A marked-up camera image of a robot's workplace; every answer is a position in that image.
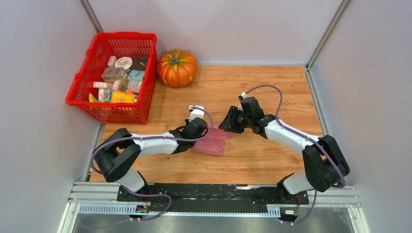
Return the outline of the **grey pink carton box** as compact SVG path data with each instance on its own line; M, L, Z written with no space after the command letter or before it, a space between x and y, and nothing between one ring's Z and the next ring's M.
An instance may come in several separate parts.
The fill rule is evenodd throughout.
M101 78L106 83L113 83L115 80L120 80L124 77L125 70L122 67L107 67L101 74Z

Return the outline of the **teal small box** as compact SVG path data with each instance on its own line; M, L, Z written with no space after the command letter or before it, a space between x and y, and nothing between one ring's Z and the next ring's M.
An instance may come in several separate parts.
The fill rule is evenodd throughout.
M143 70L131 70L128 80L142 82L145 75Z

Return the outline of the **pale pink box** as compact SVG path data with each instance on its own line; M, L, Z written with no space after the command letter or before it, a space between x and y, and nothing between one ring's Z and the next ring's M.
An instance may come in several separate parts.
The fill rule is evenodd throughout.
M134 94L139 94L141 89L141 81L130 80L127 84L127 89Z

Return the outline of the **pink white small box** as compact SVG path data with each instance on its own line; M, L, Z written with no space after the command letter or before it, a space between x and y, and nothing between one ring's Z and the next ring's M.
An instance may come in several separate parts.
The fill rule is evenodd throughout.
M93 88L99 88L99 89L111 89L113 86L112 83L106 83L106 82L93 82Z

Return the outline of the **brown round item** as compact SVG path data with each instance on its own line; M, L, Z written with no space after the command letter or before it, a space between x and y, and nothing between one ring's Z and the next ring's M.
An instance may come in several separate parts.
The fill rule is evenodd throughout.
M132 62L132 70L145 71L147 67L149 56L140 55L137 56Z

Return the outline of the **orange pumpkin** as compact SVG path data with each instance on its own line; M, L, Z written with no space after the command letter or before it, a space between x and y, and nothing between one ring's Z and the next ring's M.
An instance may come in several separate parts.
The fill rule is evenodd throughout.
M157 62L157 76L169 87L189 85L196 77L197 58L189 51L174 49L162 54Z

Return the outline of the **yellow orange snack pack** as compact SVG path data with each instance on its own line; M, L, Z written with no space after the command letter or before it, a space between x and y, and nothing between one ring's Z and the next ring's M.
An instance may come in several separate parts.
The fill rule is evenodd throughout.
M136 103L138 100L138 95L132 92L123 92L119 90L114 90L111 93L111 103Z

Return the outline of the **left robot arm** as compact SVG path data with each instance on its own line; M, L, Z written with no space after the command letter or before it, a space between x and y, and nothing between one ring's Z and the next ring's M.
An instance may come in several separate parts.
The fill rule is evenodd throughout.
M132 169L136 159L186 152L206 134L207 123L199 117L163 134L139 135L121 128L94 150L93 161L108 183L121 184L136 201L143 201L148 197L149 189L142 175Z

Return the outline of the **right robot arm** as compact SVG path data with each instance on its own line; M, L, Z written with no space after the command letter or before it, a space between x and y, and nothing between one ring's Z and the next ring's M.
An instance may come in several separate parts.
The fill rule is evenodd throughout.
M303 158L303 172L288 175L277 183L281 202L290 203L303 191L325 192L338 182L345 184L350 168L334 137L318 137L291 127L277 116L265 114L254 97L241 99L239 107L231 106L219 125L219 129L232 133L243 133L246 128L281 143Z

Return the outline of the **red plastic shopping basket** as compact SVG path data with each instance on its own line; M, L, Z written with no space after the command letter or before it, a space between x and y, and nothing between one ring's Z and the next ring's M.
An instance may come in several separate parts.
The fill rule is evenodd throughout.
M100 123L147 124L156 85L157 36L154 33L115 32L95 35L80 71L74 76L66 97L69 105L76 106ZM135 103L90 102L89 96L98 97L94 82L101 75L110 56L137 58L147 55L145 71L138 100Z

